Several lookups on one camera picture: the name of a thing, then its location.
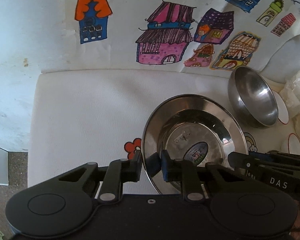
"white paper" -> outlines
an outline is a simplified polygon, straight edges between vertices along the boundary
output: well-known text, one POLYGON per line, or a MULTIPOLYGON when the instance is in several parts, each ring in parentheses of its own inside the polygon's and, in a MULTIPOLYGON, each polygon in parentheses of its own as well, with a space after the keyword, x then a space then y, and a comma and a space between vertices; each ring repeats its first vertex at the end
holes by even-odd
POLYGON ((145 69, 145 70, 164 70, 187 73, 198 73, 228 77, 231 71, 223 69, 210 69, 220 52, 225 50, 231 41, 242 32, 251 33, 258 37, 258 47, 250 57, 247 65, 257 71, 261 71, 268 63, 271 56, 289 39, 300 34, 300 14, 291 0, 283 0, 283 8, 272 20, 269 26, 256 22, 256 20, 270 7, 275 0, 260 0, 251 11, 245 12, 226 0, 107 0, 112 14, 108 16, 107 38, 80 44, 79 21, 74 19, 78 0, 65 0, 65 29, 72 35, 68 36, 70 58, 69 61, 75 63, 77 67, 70 66, 70 69, 145 69), (194 55, 194 50, 207 43, 189 42, 186 50, 179 60, 179 46, 176 46, 176 59, 174 56, 164 59, 163 56, 157 61, 162 65, 141 64, 137 62, 136 41, 147 30, 148 19, 160 5, 165 2, 174 5, 185 5, 193 7, 192 18, 189 31, 193 39, 197 25, 205 13, 213 8, 216 11, 234 11, 234 29, 228 38, 221 44, 214 44, 214 54, 211 64, 207 67, 185 67, 184 62, 194 55), (295 21, 281 36, 277 36, 271 31, 280 23, 286 15, 292 14, 295 21))

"orange roof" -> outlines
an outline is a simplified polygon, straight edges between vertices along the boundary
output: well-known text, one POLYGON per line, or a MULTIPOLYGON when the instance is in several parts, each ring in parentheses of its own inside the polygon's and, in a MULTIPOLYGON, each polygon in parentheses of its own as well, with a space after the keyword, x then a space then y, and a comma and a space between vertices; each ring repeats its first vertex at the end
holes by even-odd
MULTIPOLYGON (((83 20, 84 13, 88 11, 88 3, 91 0, 78 0, 77 8, 75 9, 74 19, 77 21, 83 20)), ((96 16, 99 18, 103 18, 112 14, 112 10, 108 4, 107 0, 93 0, 98 2, 95 6, 96 16)))

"gray floor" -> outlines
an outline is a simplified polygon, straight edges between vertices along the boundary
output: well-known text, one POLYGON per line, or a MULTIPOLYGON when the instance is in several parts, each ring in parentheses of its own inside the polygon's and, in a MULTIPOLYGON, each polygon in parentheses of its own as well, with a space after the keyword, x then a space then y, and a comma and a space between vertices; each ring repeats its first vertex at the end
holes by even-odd
POLYGON ((27 153, 9 153, 9 186, 0 186, 0 231, 5 234, 3 239, 13 236, 4 209, 9 198, 27 188, 27 163, 27 153))

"red flower drawing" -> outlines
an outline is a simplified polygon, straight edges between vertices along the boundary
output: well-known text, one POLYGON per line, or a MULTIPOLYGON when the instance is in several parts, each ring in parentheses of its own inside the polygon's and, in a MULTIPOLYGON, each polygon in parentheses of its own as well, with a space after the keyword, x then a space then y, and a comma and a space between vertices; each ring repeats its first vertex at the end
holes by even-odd
POLYGON ((124 150, 128 153, 127 158, 131 160, 134 157, 136 150, 141 150, 141 139, 135 138, 133 142, 126 142, 124 150))

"purple house drawing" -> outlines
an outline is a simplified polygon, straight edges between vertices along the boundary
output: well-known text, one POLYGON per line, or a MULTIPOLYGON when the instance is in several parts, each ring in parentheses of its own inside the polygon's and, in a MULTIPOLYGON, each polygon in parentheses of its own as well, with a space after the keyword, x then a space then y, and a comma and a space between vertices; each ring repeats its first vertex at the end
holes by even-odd
POLYGON ((199 43, 221 44, 234 29, 234 11, 218 12, 210 8, 200 20, 194 34, 199 43))
POLYGON ((165 65, 179 62, 192 41, 193 7, 163 1, 146 19, 148 29, 136 40, 137 62, 165 65))

